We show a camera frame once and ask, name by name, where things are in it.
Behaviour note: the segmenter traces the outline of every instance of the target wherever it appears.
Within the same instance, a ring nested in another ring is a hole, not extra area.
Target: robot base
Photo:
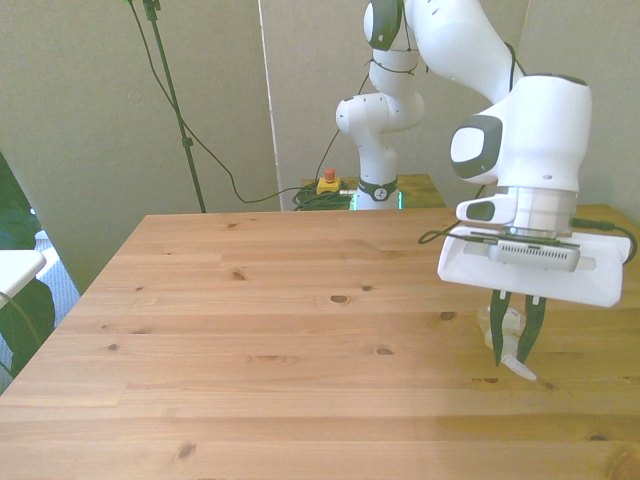
[[[351,199],[350,210],[402,210],[402,208],[402,192],[399,190],[389,195],[385,201],[376,202],[367,193],[358,189]]]

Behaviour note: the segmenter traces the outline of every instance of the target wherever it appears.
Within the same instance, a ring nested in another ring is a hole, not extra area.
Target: wood grain
[[[452,220],[145,218],[0,397],[0,478],[638,480],[640,263],[611,309],[548,302],[528,382],[417,244]]]

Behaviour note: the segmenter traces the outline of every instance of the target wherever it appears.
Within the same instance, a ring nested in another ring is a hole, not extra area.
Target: microphone stand
[[[198,181],[198,174],[196,173],[196,166],[193,161],[193,155],[191,154],[191,147],[193,146],[193,140],[187,136],[184,127],[184,120],[180,114],[180,107],[178,106],[178,98],[176,97],[176,91],[173,88],[173,82],[171,80],[171,73],[169,72],[169,64],[167,63],[167,57],[164,53],[162,46],[162,39],[160,38],[160,31],[158,30],[158,15],[156,10],[160,10],[160,0],[143,0],[144,10],[147,14],[147,19],[151,22],[153,27],[153,33],[156,36],[156,43],[158,44],[158,50],[160,52],[160,58],[162,59],[162,66],[164,67],[164,73],[167,77],[167,84],[169,86],[169,92],[171,94],[171,100],[173,109],[176,112],[176,118],[178,119],[178,126],[180,127],[180,134],[182,135],[182,146],[187,154],[187,161],[189,162],[189,170],[191,170],[191,178],[193,179],[193,185],[196,189],[196,195],[198,196],[198,203],[200,204],[200,210],[202,213],[207,213],[204,205],[204,199],[202,198],[202,191],[200,190],[200,182]]]

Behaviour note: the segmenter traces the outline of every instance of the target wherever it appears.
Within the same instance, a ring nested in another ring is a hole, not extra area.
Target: green light
[[[398,191],[398,210],[404,209],[404,195]],[[355,193],[351,196],[351,203],[349,204],[349,210],[358,210],[358,194]]]

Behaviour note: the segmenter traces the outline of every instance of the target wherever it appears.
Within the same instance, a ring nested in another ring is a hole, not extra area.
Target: white wall
[[[185,119],[243,195],[275,192],[257,0],[163,0],[159,18]],[[0,150],[79,290],[145,214],[199,211],[126,2],[1,2],[0,82]],[[209,211],[278,208],[242,205],[214,161],[194,155]]]
[[[581,203],[607,203],[640,225],[640,3],[531,0],[520,58],[529,73],[580,77],[593,95]]]
[[[336,131],[335,109],[357,93],[368,72],[371,48],[363,33],[368,0],[262,0],[262,18],[282,186],[313,178]],[[518,47],[528,0],[484,0],[487,16],[501,37]],[[420,127],[393,134],[399,172],[428,173],[449,205],[473,195],[477,187],[459,180],[449,165],[455,129],[489,106],[479,94],[460,85],[417,72],[416,86],[425,105]],[[371,92],[370,85],[365,92]],[[339,135],[326,166],[341,176],[359,173],[357,149]],[[285,208],[290,209],[291,196]]]

